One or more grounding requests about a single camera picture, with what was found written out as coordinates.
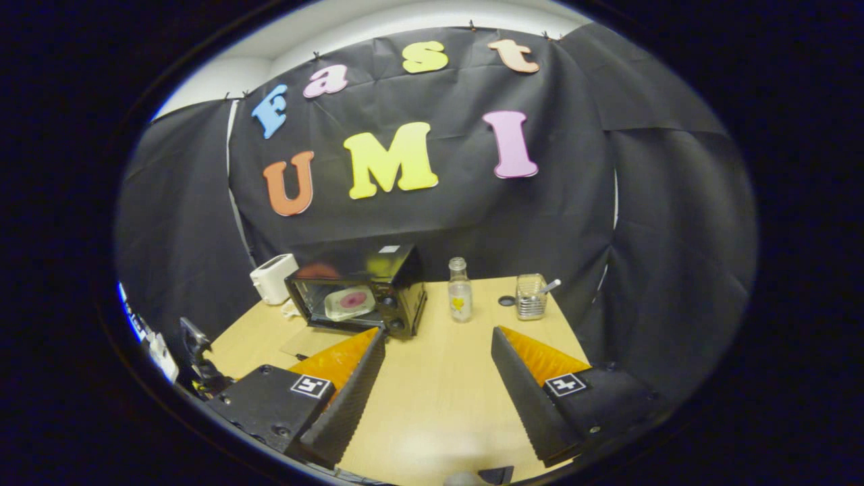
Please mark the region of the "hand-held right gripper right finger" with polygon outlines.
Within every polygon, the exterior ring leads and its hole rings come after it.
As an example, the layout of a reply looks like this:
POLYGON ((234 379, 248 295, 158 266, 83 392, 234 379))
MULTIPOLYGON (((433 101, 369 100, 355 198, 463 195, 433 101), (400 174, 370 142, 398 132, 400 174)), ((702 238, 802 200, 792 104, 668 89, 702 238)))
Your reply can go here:
POLYGON ((546 466, 607 456, 672 413, 664 395, 620 367, 587 364, 514 329, 493 330, 491 357, 546 466))

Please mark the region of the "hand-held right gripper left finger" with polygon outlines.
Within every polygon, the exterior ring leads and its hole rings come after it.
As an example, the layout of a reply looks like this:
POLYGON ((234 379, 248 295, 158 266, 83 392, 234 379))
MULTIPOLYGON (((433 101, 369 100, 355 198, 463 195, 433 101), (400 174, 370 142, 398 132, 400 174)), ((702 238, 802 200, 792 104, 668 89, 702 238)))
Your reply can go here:
POLYGON ((365 411, 385 339, 382 329, 370 328, 289 369, 263 364, 206 404, 272 450, 334 468, 365 411))

